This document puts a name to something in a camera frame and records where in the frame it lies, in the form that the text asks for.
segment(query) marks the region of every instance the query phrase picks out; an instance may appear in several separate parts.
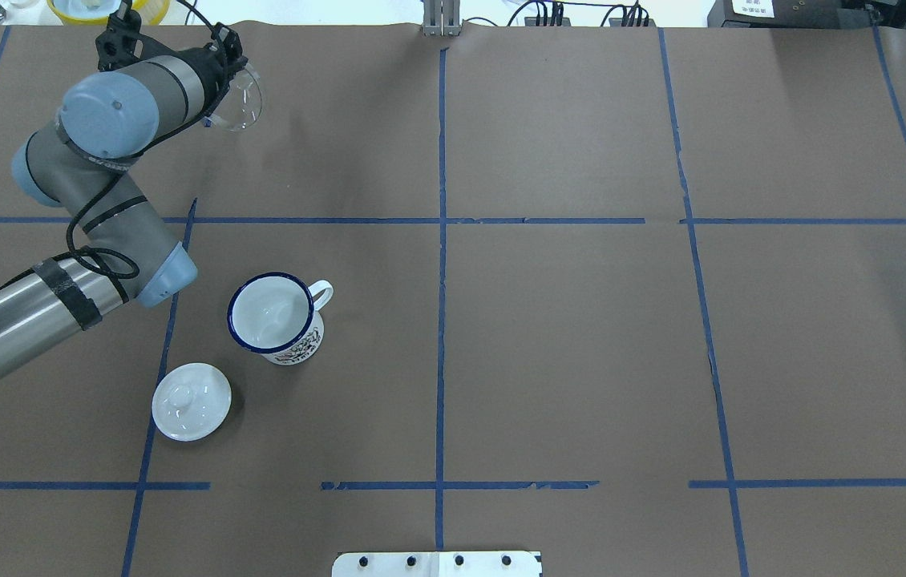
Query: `blue rim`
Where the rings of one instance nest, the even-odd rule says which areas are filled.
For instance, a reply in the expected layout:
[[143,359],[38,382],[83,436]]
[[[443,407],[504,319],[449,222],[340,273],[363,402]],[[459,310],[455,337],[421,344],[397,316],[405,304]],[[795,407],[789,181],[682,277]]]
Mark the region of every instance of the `blue rim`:
[[[258,281],[261,278],[267,278],[270,276],[280,276],[281,278],[288,278],[292,282],[295,282],[295,284],[299,284],[300,289],[303,289],[304,295],[307,296],[307,302],[309,302],[311,304],[310,304],[310,307],[307,307],[307,309],[308,309],[307,310],[307,322],[304,322],[303,329],[300,329],[300,332],[297,333],[297,335],[295,337],[293,337],[293,340],[291,340],[288,343],[285,343],[283,345],[280,345],[278,347],[262,349],[262,348],[255,347],[248,342],[245,342],[243,339],[241,339],[240,336],[237,335],[236,326],[233,326],[233,308],[236,307],[236,300],[238,298],[240,298],[240,293],[243,292],[243,289],[247,288],[247,286],[251,285],[254,281]],[[233,299],[229,301],[229,310],[227,311],[227,317],[229,318],[229,333],[230,333],[230,335],[233,335],[233,340],[236,341],[236,343],[240,344],[240,347],[243,347],[243,348],[247,349],[248,351],[257,352],[259,354],[271,354],[271,353],[276,353],[278,351],[286,350],[289,347],[295,345],[297,341],[302,339],[303,336],[307,334],[307,329],[310,329],[310,321],[314,317],[313,303],[314,303],[314,300],[313,300],[313,297],[310,296],[310,289],[307,288],[307,285],[303,284],[303,281],[300,280],[299,278],[296,278],[295,276],[288,274],[288,273],[284,273],[284,272],[266,272],[264,274],[258,274],[257,276],[244,282],[243,286],[240,286],[240,288],[237,288],[236,293],[234,293],[234,295],[233,295]]]

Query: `printed design on mug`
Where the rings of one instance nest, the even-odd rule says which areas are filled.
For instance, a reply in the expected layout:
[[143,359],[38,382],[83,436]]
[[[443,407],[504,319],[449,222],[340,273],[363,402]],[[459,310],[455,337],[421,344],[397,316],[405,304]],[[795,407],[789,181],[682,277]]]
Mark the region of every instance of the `printed design on mug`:
[[318,345],[320,345],[321,342],[321,331],[315,326],[313,331],[307,333],[307,336],[300,339],[300,342],[293,345],[292,348],[274,355],[274,359],[278,362],[292,362],[293,364],[300,361],[306,361],[307,357],[310,357],[311,354],[314,354],[315,350],[318,350]]

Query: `mug handle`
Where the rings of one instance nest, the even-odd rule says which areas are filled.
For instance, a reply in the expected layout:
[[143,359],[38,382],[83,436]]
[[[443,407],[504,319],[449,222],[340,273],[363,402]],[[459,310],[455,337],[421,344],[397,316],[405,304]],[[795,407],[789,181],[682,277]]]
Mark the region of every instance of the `mug handle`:
[[314,299],[319,293],[324,293],[324,295],[321,295],[321,298],[314,301],[314,310],[322,310],[322,308],[325,308],[325,305],[332,300],[332,293],[335,293],[335,289],[332,288],[331,282],[327,280],[314,282],[314,284],[307,286],[307,291],[310,291],[311,299]]

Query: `yellow container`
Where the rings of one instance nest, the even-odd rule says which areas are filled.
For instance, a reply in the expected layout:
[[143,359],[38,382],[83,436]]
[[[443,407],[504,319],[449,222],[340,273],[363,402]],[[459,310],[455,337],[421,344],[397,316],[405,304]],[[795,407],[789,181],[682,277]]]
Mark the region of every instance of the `yellow container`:
[[[143,16],[143,23],[160,23],[161,19],[164,19],[164,15],[168,13],[168,5],[172,3],[172,0],[134,0],[133,1],[133,10],[139,12],[139,15]],[[58,18],[61,18],[61,22],[66,23],[66,25],[78,25],[78,23],[91,23],[91,25],[105,26],[107,25],[107,15],[100,16],[100,18],[76,18],[75,16],[70,16],[64,14],[63,11],[58,10],[58,7],[55,4],[64,5],[63,0],[47,0],[47,6],[54,11],[54,14],[57,14]]]

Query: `metal bracket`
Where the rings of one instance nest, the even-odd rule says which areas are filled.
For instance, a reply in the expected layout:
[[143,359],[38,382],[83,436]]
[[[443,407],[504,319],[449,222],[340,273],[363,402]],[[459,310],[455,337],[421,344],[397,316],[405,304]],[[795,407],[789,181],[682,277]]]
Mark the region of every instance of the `metal bracket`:
[[460,0],[423,0],[425,36],[460,36]]
[[[609,25],[610,25],[610,28],[621,28],[622,26],[623,26],[623,28],[629,28],[628,26],[625,26],[624,18],[611,18]],[[656,28],[656,21],[654,21],[654,19],[649,18],[649,23],[645,23],[645,25],[642,25],[642,23],[640,23],[640,25],[636,25],[633,28],[637,28],[638,26],[648,26],[649,28]]]
[[[525,26],[538,26],[538,28],[544,28],[544,25],[541,25],[541,23],[538,22],[538,16],[525,16],[524,25]],[[566,18],[566,16],[565,16],[563,23],[558,23],[558,25],[556,25],[556,26],[570,26],[570,25],[571,25],[571,19]]]
[[332,577],[541,577],[537,551],[443,551],[343,554]]

